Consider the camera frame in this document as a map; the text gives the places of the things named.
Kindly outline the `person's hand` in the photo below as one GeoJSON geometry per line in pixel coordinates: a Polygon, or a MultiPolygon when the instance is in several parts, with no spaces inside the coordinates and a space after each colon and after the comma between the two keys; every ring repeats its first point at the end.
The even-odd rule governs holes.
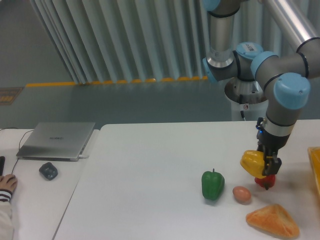
{"type": "Polygon", "coordinates": [[[18,179],[14,174],[0,176],[0,190],[13,193],[18,185],[18,179]]]}

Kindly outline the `white striped sleeve forearm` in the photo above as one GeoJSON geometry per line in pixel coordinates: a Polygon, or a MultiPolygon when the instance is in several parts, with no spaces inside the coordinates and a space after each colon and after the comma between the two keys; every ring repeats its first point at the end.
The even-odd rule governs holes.
{"type": "Polygon", "coordinates": [[[12,192],[0,190],[0,239],[12,240],[14,225],[12,222],[12,206],[10,203],[12,192]]]}

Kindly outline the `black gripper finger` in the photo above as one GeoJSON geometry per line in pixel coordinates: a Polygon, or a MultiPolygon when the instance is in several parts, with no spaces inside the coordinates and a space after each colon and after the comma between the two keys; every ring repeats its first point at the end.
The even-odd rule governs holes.
{"type": "Polygon", "coordinates": [[[263,176],[276,175],[281,167],[281,159],[278,157],[276,152],[263,153],[263,176]]]}

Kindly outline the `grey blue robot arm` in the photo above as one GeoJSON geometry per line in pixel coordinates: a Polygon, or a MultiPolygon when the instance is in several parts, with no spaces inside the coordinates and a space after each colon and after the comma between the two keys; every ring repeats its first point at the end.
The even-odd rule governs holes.
{"type": "Polygon", "coordinates": [[[203,59],[208,79],[218,82],[235,78],[257,83],[268,102],[264,117],[257,120],[257,153],[242,167],[262,179],[276,175],[281,167],[278,151],[287,143],[311,85],[320,75],[320,36],[297,5],[290,0],[264,0],[294,54],[279,57],[253,43],[241,43],[232,50],[231,41],[239,0],[205,0],[210,19],[210,49],[203,59]]]}

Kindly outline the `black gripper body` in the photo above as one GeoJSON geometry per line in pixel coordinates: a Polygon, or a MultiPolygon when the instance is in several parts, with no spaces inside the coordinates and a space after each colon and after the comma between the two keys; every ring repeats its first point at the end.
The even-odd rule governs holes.
{"type": "Polygon", "coordinates": [[[290,135],[276,136],[264,129],[259,129],[256,137],[258,139],[257,150],[269,157],[278,154],[278,150],[286,145],[290,135]]]}

